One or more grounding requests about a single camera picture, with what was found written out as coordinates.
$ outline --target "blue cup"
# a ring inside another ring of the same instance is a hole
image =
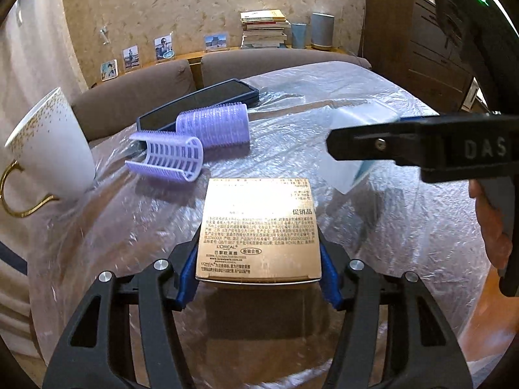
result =
[[[306,24],[292,23],[292,48],[304,50],[306,48]]]

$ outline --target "white mug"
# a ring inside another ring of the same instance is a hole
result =
[[[52,200],[75,200],[92,186],[92,152],[61,88],[54,89],[27,113],[5,148],[15,160],[0,180],[0,199],[14,217],[24,218]],[[23,212],[12,210],[4,197],[7,176],[14,169],[27,171],[49,192],[35,207]]]

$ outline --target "photograph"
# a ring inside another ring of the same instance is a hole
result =
[[[101,80],[103,82],[113,79],[118,75],[119,72],[117,71],[117,60],[110,60],[101,64]]]
[[[173,57],[175,53],[173,53],[172,41],[171,34],[155,40],[155,58],[157,58],[157,61]]]
[[[123,51],[123,59],[125,61],[125,70],[137,67],[139,65],[139,49],[137,45],[126,48]]]
[[[216,33],[214,35],[205,35],[206,51],[222,50],[227,48],[227,34]]]

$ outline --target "stack of books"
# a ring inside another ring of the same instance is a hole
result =
[[[286,48],[284,29],[290,23],[280,10],[260,10],[240,14],[242,48]]]

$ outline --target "gray cylindrical speaker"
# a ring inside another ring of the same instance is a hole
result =
[[[333,23],[335,17],[331,14],[312,13],[310,25],[312,28],[312,48],[329,51],[333,46]]]

